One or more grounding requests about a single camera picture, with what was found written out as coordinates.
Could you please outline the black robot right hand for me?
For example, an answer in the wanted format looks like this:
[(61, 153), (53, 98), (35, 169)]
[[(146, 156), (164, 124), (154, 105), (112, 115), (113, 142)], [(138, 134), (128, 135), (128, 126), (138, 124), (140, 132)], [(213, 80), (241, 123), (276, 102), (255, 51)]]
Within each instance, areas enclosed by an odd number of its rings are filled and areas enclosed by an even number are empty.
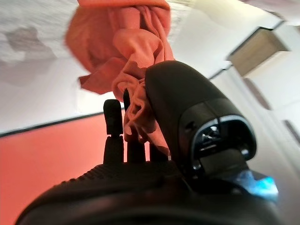
[(18, 225), (280, 225), (274, 180), (251, 171), (256, 138), (247, 119), (207, 78), (178, 61), (146, 71), (146, 96), (170, 157), (124, 145), (118, 100), (105, 101), (103, 164), (56, 185)]

